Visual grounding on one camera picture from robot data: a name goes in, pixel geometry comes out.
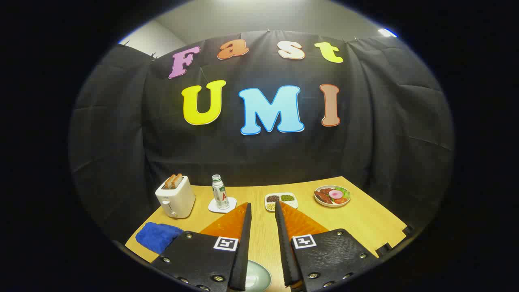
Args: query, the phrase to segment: blue letter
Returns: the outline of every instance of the blue letter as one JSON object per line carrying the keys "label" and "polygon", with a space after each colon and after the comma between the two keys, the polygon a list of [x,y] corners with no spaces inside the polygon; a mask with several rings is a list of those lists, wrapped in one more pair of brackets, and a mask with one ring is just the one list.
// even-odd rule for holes
{"label": "blue letter", "polygon": [[281,86],[272,103],[269,103],[257,88],[240,91],[238,95],[245,104],[245,126],[240,132],[244,135],[260,133],[261,128],[256,124],[256,115],[267,132],[272,132],[279,114],[281,114],[281,122],[278,125],[278,131],[301,132],[304,130],[305,125],[299,120],[299,109],[297,108],[297,94],[299,92],[301,90],[297,86]]}

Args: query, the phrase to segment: blue towel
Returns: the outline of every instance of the blue towel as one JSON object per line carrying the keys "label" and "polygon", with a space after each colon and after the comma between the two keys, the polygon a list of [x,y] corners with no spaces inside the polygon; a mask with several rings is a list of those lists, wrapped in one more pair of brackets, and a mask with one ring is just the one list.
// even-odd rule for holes
{"label": "blue towel", "polygon": [[173,239],[182,232],[184,232],[182,229],[175,226],[148,222],[142,230],[137,233],[135,239],[145,248],[161,254]]}

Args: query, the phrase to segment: water bottle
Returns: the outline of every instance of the water bottle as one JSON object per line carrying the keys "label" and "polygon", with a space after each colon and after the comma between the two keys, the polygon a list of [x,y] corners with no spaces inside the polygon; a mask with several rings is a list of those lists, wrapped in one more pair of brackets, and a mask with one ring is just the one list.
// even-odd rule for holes
{"label": "water bottle", "polygon": [[229,207],[229,200],[227,199],[227,191],[225,191],[224,183],[220,175],[213,176],[213,194],[216,206],[218,209],[227,209]]}

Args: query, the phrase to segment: black backdrop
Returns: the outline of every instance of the black backdrop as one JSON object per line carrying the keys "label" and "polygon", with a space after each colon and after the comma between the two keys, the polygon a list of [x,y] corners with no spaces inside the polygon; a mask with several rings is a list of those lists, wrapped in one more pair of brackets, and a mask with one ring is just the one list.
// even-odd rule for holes
{"label": "black backdrop", "polygon": [[[250,51],[219,60],[219,47],[237,38]],[[300,43],[305,59],[278,55],[277,43],[283,40]],[[314,46],[319,42],[338,47],[343,63],[325,60]],[[194,46],[201,52],[187,73],[168,79],[171,56]],[[205,112],[210,105],[206,84],[220,79],[226,85],[218,119],[201,126],[187,123],[181,91],[200,85],[198,110]],[[321,125],[321,84],[339,87],[338,126]],[[298,108],[305,129],[242,135],[238,92],[259,88],[272,102],[283,85],[301,89]],[[191,44],[153,62],[118,45],[88,79],[72,121],[78,192],[107,235],[121,242],[158,206],[157,186],[178,172],[197,185],[209,185],[218,173],[228,186],[344,176],[406,224],[423,228],[449,183],[454,148],[441,87],[394,37],[346,43],[298,32],[243,32]]]}

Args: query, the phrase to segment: brown letter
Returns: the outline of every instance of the brown letter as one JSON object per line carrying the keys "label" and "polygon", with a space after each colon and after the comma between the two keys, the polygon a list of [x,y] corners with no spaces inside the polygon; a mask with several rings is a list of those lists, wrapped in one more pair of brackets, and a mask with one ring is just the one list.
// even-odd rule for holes
{"label": "brown letter", "polygon": [[321,124],[325,127],[337,126],[340,123],[340,118],[337,116],[339,88],[331,84],[322,84],[319,88],[324,93],[324,118]]}

